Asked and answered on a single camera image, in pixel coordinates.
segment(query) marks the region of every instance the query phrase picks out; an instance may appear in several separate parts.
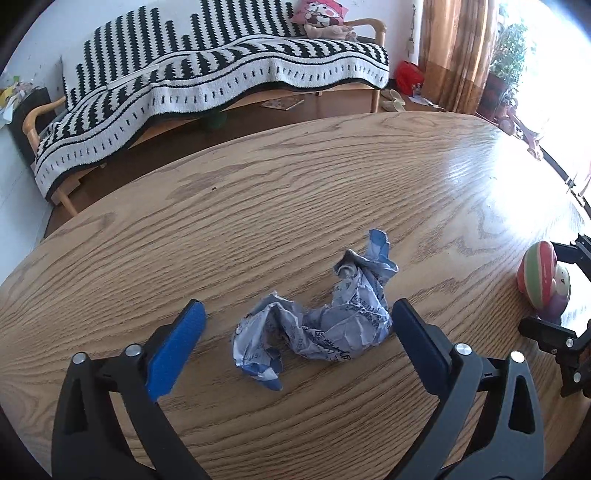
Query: sofa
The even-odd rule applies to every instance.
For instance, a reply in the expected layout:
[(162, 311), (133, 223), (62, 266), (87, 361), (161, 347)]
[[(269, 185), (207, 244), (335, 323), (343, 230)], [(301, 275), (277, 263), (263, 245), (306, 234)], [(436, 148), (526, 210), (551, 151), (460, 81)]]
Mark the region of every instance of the sofa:
[[(69, 193), (113, 153), (249, 103), (371, 88), (376, 112), (389, 77), (384, 24), (346, 23), (371, 25), (373, 43), (312, 40), (293, 13), (285, 0), (161, 0), (97, 28), (61, 56), (65, 96), (23, 123), (42, 195), (74, 216)], [(65, 112), (37, 132), (36, 117), (60, 105)]]

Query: blue gripper pad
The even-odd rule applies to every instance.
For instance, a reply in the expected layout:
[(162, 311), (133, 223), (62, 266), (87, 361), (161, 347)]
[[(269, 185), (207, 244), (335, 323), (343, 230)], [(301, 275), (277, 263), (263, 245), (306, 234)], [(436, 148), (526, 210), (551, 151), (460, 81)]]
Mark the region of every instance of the blue gripper pad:
[(158, 351), (148, 364), (146, 389), (152, 401), (173, 389), (185, 362), (205, 329), (205, 308), (200, 301), (191, 300), (174, 322)]
[(453, 344), (435, 325), (425, 323), (407, 299), (392, 306), (392, 327), (425, 390), (442, 398), (450, 389)]

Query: brown floor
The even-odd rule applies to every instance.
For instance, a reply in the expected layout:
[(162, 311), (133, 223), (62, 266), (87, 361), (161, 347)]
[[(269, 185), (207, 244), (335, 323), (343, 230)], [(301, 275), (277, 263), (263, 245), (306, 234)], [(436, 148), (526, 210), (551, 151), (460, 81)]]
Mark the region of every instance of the brown floor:
[[(123, 185), (142, 175), (213, 145), (233, 140), (270, 128), (281, 127), (317, 118), (369, 112), (371, 91), (349, 90), (325, 92), (322, 96), (305, 95), (306, 101), (289, 111), (248, 105), (228, 111), (225, 125), (207, 131), (201, 121), (168, 131), (130, 150), (113, 155), (105, 168), (96, 168), (84, 176), (81, 185), (70, 195), (74, 206), (81, 211)], [(429, 107), (406, 102), (409, 111), (430, 110)], [(63, 205), (54, 208), (45, 236), (67, 222), (70, 215)]]

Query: wooden armrest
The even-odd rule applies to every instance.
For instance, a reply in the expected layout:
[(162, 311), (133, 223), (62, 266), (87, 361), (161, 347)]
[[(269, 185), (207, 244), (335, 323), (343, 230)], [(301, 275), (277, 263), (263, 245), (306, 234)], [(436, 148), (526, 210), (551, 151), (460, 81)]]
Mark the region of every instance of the wooden armrest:
[(66, 97), (61, 97), (59, 100), (55, 102), (48, 103), (47, 105), (41, 105), (37, 108), (34, 108), (29, 112), (29, 114), (25, 117), (25, 121), (22, 123), (22, 133), (24, 133), (27, 138), (29, 139), (29, 143), (31, 144), (31, 148), (37, 154), (37, 148), (39, 148), (39, 133), (35, 127), (35, 121), (39, 115), (43, 115), (44, 113), (51, 112), (55, 110), (60, 105), (64, 104), (66, 101)]
[(360, 27), (361, 25), (370, 25), (375, 30), (375, 42), (383, 47), (386, 43), (386, 27), (385, 23), (377, 18), (361, 18), (351, 22), (345, 22), (348, 27)]

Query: black and white blanket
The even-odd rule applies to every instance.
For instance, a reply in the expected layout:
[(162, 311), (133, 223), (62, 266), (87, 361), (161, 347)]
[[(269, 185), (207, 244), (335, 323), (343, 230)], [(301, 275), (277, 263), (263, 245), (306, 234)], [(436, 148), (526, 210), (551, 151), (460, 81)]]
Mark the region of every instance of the black and white blanket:
[(135, 141), (153, 116), (199, 116), (265, 88), (385, 87), (384, 48), (309, 40), (292, 14), (282, 0), (168, 0), (98, 28), (62, 55), (68, 111), (41, 139), (41, 193)]

